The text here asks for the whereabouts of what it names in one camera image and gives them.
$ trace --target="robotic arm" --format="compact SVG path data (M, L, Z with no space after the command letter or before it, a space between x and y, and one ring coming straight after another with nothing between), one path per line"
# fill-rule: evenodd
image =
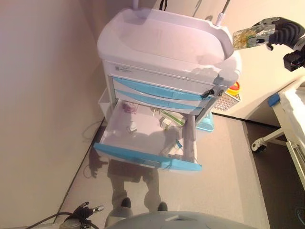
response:
M294 52L284 56L284 66L289 71L305 67L305 29L300 24L281 17L268 18L253 27L233 34L235 50L266 44L284 44Z

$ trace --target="blue drawer handle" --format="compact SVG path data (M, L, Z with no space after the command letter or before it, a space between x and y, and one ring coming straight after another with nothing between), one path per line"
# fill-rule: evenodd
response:
M167 98L167 99L179 99L179 100L192 100L192 101L201 101L203 98L200 95L192 94L189 92L181 92L174 89L169 89L165 87L154 86L146 83L139 83L136 81L125 80L117 77L113 79L127 87L130 87L136 91Z
M171 159L168 157L154 154L143 153L140 151L124 149L115 146L94 143L93 147L105 154L115 156L133 163L153 166L157 168L167 168L176 170L201 171L202 166L188 161Z
M139 94L124 92L124 91L121 91L121 90L115 90L115 91L119 92L119 93L122 93L123 95L128 96L132 99L141 101L141 102L146 103L146 104L155 105L155 106L162 106L162 107L176 108L176 109L189 109L189 110L202 109L202 108L197 107L197 106L190 106L190 105L185 105L185 104L173 103L173 102L169 102L169 101L165 101L165 100L161 100L161 99L146 97L146 96L139 95Z

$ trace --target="baseboard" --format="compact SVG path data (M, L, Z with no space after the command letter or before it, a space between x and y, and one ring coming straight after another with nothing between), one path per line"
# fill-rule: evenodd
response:
M266 123L260 123L260 122L256 122L256 121L252 121L252 120L248 120L248 119L243 119L243 118L237 118L237 117L229 116L229 115L225 115L225 114L219 114L219 113L214 113L214 112L212 112L212 114L217 115L217 116L221 116L221 117L226 117L226 118L231 118L231 119L247 122L247 123L263 125L263 126L267 126L267 127L274 128L274 129L279 129L280 128L279 126L270 125L270 124L266 124Z

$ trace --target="caster wheel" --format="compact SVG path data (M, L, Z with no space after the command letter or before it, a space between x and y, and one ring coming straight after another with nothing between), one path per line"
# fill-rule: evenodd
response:
M261 152L265 151L266 149L267 149L266 146L261 145L261 146L259 146L259 147L257 148L257 150L252 150L252 152L255 153L255 154L258 154L258 153L261 153Z
M257 139L253 144L251 145L251 149L253 153L260 153L266 150L267 144L264 142L262 138Z

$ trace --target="black shoe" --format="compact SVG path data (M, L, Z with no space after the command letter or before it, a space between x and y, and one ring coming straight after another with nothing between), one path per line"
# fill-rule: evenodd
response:
M122 201L122 203L121 203L121 206L122 206L122 207L130 208L131 205L132 205L132 203L131 203L131 201L130 201L130 199L129 199L128 197L126 197L126 198Z
M167 204L165 202L161 202L158 206L158 211L167 211Z

